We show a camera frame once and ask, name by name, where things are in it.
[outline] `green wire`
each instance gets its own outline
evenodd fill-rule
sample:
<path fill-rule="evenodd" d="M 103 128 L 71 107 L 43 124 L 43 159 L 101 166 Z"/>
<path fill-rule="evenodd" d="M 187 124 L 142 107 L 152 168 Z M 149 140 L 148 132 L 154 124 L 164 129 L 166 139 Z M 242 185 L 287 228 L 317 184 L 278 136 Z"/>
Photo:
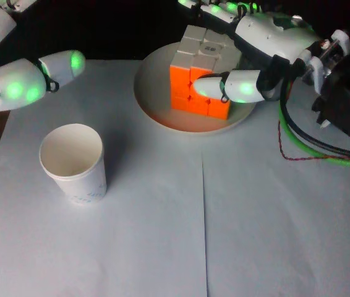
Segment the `green wire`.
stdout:
<path fill-rule="evenodd" d="M 305 151 L 309 155 L 313 157 L 324 157 L 325 155 L 318 152 L 317 150 L 314 150 L 313 148 L 309 147 L 305 143 L 301 142 L 290 130 L 288 124 L 285 121 L 285 118 L 282 114 L 281 108 L 280 108 L 280 122 L 281 122 L 281 127 L 284 129 L 285 134 L 289 137 L 289 139 L 301 150 Z M 341 165 L 341 166 L 347 166 L 350 167 L 350 160 L 343 160 L 343 159 L 335 159 L 335 158 L 327 158 L 323 159 L 327 162 L 336 164 L 336 165 Z"/>

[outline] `disposable cup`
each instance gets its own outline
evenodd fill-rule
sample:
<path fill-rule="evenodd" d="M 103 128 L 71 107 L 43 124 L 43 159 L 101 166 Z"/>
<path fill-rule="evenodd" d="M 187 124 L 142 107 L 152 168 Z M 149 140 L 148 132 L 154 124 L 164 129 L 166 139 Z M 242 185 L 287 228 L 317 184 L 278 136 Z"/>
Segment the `disposable cup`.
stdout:
<path fill-rule="evenodd" d="M 40 145 L 40 164 L 69 199 L 91 204 L 106 193 L 104 147 L 100 135 L 82 124 L 51 131 Z"/>

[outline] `round plate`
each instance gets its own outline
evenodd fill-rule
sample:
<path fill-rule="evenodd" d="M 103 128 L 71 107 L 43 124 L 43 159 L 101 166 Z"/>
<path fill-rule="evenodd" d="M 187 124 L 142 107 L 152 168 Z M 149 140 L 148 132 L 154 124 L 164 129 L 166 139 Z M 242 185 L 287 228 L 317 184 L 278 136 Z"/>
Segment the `round plate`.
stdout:
<path fill-rule="evenodd" d="M 134 93 L 141 109 L 165 127 L 191 133 L 222 131 L 245 119 L 252 112 L 255 103 L 232 102 L 226 121 L 171 108 L 169 65 L 178 44 L 159 48 L 143 60 L 139 67 L 134 80 Z"/>

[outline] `black background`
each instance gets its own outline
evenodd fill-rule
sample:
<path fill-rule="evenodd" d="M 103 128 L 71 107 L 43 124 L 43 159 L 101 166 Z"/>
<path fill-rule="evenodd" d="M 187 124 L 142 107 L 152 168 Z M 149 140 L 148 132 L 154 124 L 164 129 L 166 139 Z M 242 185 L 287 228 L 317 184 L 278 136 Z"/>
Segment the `black background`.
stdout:
<path fill-rule="evenodd" d="M 323 38 L 337 28 L 350 31 L 350 1 L 260 1 L 301 15 Z M 80 50 L 88 59 L 143 59 L 179 41 L 191 21 L 176 0 L 38 0 L 16 18 L 17 28 L 0 44 L 0 66 Z"/>

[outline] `puzzle cube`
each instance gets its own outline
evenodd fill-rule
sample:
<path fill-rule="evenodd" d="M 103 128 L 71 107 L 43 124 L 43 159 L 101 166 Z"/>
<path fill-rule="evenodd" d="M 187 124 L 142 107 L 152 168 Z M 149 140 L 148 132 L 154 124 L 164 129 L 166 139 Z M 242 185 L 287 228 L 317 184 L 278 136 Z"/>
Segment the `puzzle cube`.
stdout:
<path fill-rule="evenodd" d="M 231 71 L 239 65 L 241 52 L 227 35 L 196 26 L 187 26 L 169 68 L 171 108 L 227 119 L 230 101 L 208 98 L 192 87 L 199 77 Z"/>

